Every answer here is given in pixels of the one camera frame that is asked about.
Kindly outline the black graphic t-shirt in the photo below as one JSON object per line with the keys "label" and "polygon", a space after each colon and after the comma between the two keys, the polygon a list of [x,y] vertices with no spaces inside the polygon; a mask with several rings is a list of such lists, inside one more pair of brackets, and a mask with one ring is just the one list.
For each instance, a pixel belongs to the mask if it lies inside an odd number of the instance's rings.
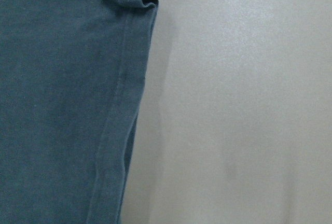
{"label": "black graphic t-shirt", "polygon": [[1,223],[120,223],[158,0],[1,0]]}

